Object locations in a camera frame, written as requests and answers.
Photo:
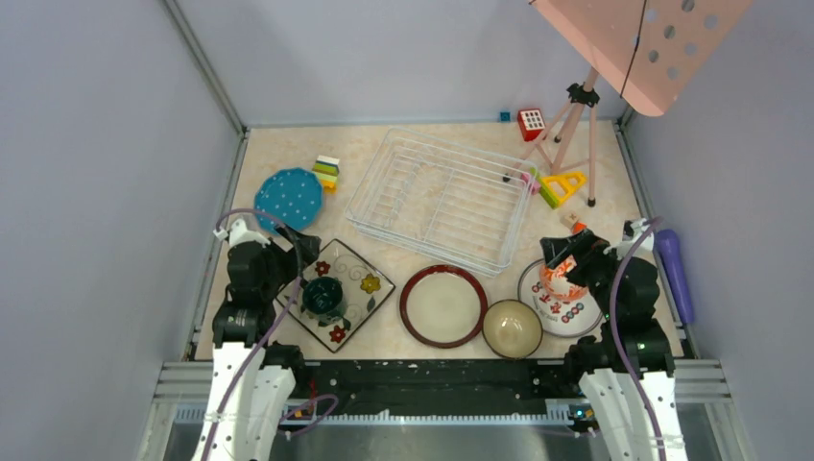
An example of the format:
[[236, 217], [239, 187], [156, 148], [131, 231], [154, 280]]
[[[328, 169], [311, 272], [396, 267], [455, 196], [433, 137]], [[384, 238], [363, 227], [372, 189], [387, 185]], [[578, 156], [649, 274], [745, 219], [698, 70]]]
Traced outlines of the teal polka dot plate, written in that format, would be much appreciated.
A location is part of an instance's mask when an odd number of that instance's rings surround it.
[[315, 223], [322, 210], [323, 186], [311, 171], [279, 170], [259, 187], [253, 207], [281, 219], [296, 231], [303, 231]]

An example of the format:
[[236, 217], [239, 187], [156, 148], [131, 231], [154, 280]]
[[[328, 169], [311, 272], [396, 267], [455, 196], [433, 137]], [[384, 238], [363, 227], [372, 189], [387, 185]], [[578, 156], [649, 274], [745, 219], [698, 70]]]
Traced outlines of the red rimmed beige plate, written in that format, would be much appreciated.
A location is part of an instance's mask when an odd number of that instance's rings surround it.
[[414, 273], [401, 291], [398, 312], [423, 345], [455, 349], [478, 336], [489, 307], [486, 290], [469, 271], [448, 264]]

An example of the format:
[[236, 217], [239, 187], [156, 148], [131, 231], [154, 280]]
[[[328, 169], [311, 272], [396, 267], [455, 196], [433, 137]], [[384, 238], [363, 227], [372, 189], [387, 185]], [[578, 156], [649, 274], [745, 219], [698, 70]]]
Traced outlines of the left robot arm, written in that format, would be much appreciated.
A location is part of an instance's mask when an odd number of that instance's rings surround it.
[[277, 227], [292, 247], [285, 251], [242, 219], [216, 237], [227, 243], [229, 282], [212, 321], [211, 385], [195, 460], [266, 460], [289, 397], [306, 388], [308, 373], [297, 346], [270, 340], [281, 318], [275, 296], [300, 287], [322, 241]]

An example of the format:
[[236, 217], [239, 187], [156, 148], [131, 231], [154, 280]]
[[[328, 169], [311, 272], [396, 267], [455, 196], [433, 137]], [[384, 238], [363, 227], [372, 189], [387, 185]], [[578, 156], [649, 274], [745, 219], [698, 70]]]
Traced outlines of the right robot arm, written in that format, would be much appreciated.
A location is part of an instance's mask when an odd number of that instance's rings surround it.
[[615, 245], [589, 229], [539, 242], [547, 268], [573, 260], [566, 280], [586, 288], [605, 317], [600, 337], [584, 336], [569, 347], [563, 384], [587, 399], [595, 421], [586, 429], [598, 430], [613, 460], [687, 457], [675, 402], [675, 359], [655, 317], [658, 269], [645, 258], [660, 222], [626, 222]]

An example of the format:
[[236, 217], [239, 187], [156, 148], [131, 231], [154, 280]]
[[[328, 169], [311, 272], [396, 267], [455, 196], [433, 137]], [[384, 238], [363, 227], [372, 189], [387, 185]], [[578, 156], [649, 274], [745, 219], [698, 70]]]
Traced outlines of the white wire dish rack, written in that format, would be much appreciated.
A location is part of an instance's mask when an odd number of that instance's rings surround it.
[[503, 180], [516, 160], [391, 128], [345, 216], [363, 235], [496, 277], [513, 262], [533, 195], [520, 177]]

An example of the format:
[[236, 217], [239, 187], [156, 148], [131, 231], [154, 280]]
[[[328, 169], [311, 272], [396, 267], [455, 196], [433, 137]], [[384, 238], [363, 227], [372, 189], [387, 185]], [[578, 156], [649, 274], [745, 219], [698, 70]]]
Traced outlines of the dark green mug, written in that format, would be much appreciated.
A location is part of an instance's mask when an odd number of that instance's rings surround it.
[[307, 282], [302, 293], [302, 307], [321, 324], [339, 321], [346, 313], [347, 301], [342, 284], [332, 277], [318, 277]]

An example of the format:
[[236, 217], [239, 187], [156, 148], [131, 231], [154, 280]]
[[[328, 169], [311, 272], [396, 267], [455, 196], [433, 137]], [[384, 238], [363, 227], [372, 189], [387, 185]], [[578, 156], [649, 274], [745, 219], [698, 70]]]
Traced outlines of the brown speckled bowl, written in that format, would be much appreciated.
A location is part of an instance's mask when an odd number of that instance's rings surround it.
[[523, 359], [533, 354], [543, 337], [536, 311], [519, 300], [493, 303], [483, 321], [482, 336], [488, 347], [506, 359]]

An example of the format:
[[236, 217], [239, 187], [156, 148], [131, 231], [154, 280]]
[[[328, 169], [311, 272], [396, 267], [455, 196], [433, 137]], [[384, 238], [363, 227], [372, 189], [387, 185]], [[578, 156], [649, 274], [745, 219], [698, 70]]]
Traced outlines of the orange white patterned bowl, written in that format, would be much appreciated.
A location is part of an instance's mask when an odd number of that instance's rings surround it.
[[545, 263], [539, 271], [539, 278], [546, 292], [561, 302], [575, 302], [588, 294], [588, 290], [567, 279], [567, 274], [576, 267], [573, 255], [566, 258], [556, 268], [551, 269]]

